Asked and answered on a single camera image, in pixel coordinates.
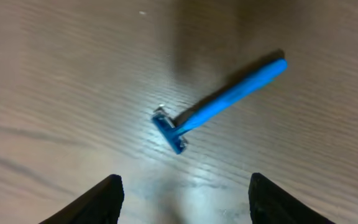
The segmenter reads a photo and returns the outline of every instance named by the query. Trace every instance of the blue razor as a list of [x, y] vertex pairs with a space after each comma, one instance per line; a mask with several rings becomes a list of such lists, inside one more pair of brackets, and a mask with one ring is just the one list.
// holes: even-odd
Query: blue razor
[[247, 78], [234, 85], [228, 91], [225, 91], [222, 95], [219, 95], [215, 100], [210, 101], [177, 127], [175, 127], [172, 119], [161, 106], [154, 111], [152, 121], [168, 141], [169, 145], [171, 145], [172, 149], [177, 154], [181, 154], [188, 145], [183, 137], [185, 133], [201, 126], [214, 115], [241, 100], [243, 97], [269, 84], [275, 77], [284, 72], [286, 68], [287, 61], [283, 58], [265, 65], [248, 75]]

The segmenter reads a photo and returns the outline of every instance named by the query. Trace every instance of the wooden surface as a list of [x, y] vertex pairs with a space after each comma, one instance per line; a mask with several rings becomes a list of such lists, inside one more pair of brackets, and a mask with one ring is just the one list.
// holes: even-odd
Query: wooden surface
[[[277, 48], [288, 70], [174, 155], [152, 111]], [[0, 0], [0, 223], [38, 223], [109, 174], [119, 223], [250, 223], [253, 172], [358, 223], [358, 1]]]

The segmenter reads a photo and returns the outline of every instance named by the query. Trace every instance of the wooden table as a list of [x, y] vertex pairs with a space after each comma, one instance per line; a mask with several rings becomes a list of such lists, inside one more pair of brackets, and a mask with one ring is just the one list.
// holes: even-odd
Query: wooden table
[[[281, 48], [288, 70], [188, 133], [150, 122]], [[109, 174], [119, 223], [250, 223], [261, 172], [358, 223], [358, 1], [0, 0], [0, 223], [38, 223]]]

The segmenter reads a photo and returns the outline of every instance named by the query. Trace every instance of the blue handle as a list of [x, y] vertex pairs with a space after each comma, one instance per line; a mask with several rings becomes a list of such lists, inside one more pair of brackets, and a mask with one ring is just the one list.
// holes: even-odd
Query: blue handle
[[286, 68], [287, 61], [285, 59], [276, 60], [262, 67], [194, 113], [182, 124], [180, 127], [181, 131], [186, 132], [201, 126], [214, 115], [241, 100], [243, 97], [269, 84], [275, 77], [284, 72]]

